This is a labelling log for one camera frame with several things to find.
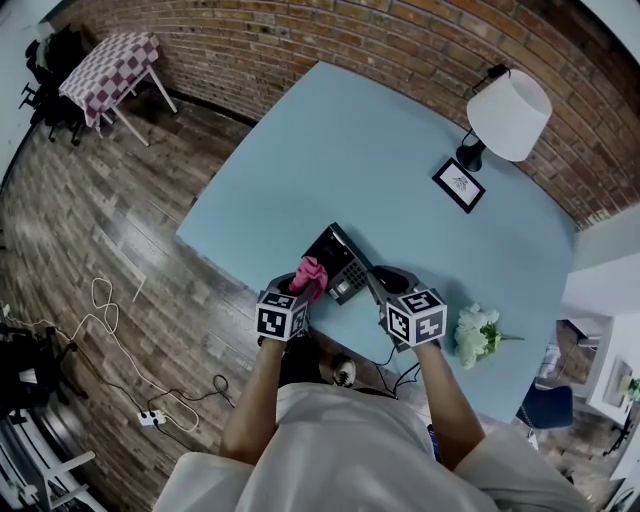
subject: power strip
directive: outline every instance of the power strip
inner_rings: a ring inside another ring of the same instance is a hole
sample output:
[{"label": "power strip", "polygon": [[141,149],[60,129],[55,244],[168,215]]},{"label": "power strip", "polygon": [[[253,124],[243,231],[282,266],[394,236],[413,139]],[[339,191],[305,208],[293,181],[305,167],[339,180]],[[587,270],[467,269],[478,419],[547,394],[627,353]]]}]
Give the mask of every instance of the power strip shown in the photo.
[{"label": "power strip", "polygon": [[148,411],[144,413],[138,413],[138,420],[140,421],[140,425],[143,427],[153,427],[154,425],[162,425],[167,422],[167,418],[165,417],[162,411]]}]

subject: pink cloth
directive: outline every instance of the pink cloth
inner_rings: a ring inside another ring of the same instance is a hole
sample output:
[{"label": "pink cloth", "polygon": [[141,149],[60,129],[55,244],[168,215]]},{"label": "pink cloth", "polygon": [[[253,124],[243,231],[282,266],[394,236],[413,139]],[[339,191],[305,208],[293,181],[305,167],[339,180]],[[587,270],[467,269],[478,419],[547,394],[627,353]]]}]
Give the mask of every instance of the pink cloth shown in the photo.
[{"label": "pink cloth", "polygon": [[289,284],[289,291],[293,294],[301,293],[309,281],[314,281],[316,284],[316,290],[311,297],[311,302],[313,303],[322,297],[322,294],[327,289],[329,276],[327,276],[327,271],[318,263],[316,258],[305,256],[302,258],[298,270],[296,270],[293,281]]}]

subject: white cable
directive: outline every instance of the white cable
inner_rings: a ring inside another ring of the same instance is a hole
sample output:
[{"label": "white cable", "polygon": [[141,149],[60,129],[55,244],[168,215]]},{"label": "white cable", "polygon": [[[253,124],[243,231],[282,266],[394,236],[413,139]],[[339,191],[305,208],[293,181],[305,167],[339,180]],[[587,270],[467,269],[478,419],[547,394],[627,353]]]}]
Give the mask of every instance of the white cable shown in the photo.
[{"label": "white cable", "polygon": [[[101,306],[98,306],[98,304],[96,304],[96,296],[95,296],[95,292],[94,292],[94,286],[95,286],[96,281],[102,281],[102,282],[107,283],[109,285],[109,297],[107,298],[107,302],[105,302]],[[78,335],[78,332],[80,331],[80,328],[87,321],[87,319],[94,318],[95,320],[97,320],[100,323],[100,325],[102,325],[102,327],[107,332],[107,334],[110,334],[111,336],[113,336],[113,339],[116,340],[116,343],[118,344],[118,347],[129,358],[129,361],[131,361],[131,364],[133,365],[133,368],[135,369],[136,373],[138,374],[138,376],[143,381],[145,381],[147,384],[149,384],[150,386],[154,387],[155,389],[157,389],[161,393],[166,393],[168,396],[170,396],[174,400],[176,400],[180,405],[182,405],[183,407],[189,409],[189,411],[191,411],[193,413],[193,415],[196,417],[196,422],[195,422],[195,425],[193,425],[193,427],[191,427],[189,429],[187,429],[187,428],[183,427],[182,425],[180,425],[176,420],[174,420],[168,414],[165,414],[165,417],[169,421],[171,421],[176,427],[178,427],[180,430],[183,430],[185,432],[193,432],[196,428],[198,428],[198,425],[200,424],[200,416],[198,415],[198,413],[192,407],[190,407],[185,402],[180,400],[177,396],[175,396],[173,394],[173,392],[170,393],[166,389],[161,388],[160,386],[158,386],[154,382],[151,382],[149,379],[147,379],[144,375],[142,375],[142,373],[140,373],[138,365],[133,360],[133,357],[131,357],[129,352],[127,352],[126,349],[120,343],[120,340],[116,336],[116,329],[118,328],[118,320],[120,319],[120,308],[118,307],[118,305],[115,302],[111,302],[111,295],[112,294],[113,294],[113,285],[111,284],[111,281],[109,281],[108,279],[103,279],[102,277],[96,277],[96,278],[94,278],[93,281],[91,281],[91,301],[93,302],[93,307],[95,307],[97,310],[104,309],[104,321],[100,320],[97,316],[89,313],[88,315],[86,315],[82,319],[82,321],[80,322],[80,324],[76,328],[75,332],[73,333],[73,336],[71,336],[70,338],[67,337],[67,335],[64,332],[62,332],[60,329],[58,329],[56,327],[56,325],[53,322],[49,321],[49,320],[40,320],[40,321],[34,322],[34,323],[27,323],[27,322],[22,322],[21,320],[18,320],[17,318],[13,318],[12,316],[9,316],[9,315],[7,315],[7,318],[9,320],[13,321],[13,322],[16,322],[16,323],[18,323],[20,325],[24,325],[26,327],[35,327],[36,325],[39,325],[39,324],[48,324],[51,327],[53,327],[58,332],[58,334],[60,334],[60,336],[62,336],[64,339],[66,339],[69,343],[71,343],[75,339],[75,337]],[[116,322],[115,322],[115,325],[113,327],[111,327],[111,325],[109,324],[109,320],[107,319],[107,312],[109,311],[109,308],[115,308],[115,312],[116,312]]]}]

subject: brick wall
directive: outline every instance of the brick wall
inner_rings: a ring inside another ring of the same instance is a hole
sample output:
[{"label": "brick wall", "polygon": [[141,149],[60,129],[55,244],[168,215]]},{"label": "brick wall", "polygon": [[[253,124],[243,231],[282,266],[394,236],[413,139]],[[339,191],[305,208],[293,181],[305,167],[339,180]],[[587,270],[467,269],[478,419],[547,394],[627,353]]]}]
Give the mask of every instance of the brick wall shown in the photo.
[{"label": "brick wall", "polygon": [[166,85],[255,119],[323,60],[466,127],[469,86],[504,62],[554,105],[522,171],[580,227],[640,201],[640,66],[579,0],[77,0],[66,23],[155,32]]}]

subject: framed picture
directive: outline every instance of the framed picture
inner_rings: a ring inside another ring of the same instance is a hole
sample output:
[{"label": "framed picture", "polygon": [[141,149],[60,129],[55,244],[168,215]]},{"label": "framed picture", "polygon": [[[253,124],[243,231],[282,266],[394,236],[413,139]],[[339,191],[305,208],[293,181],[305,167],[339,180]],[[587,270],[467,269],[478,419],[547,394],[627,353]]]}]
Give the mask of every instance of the framed picture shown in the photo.
[{"label": "framed picture", "polygon": [[484,188],[458,162],[449,158],[434,174],[433,181],[453,199],[460,208],[470,213],[484,194]]}]

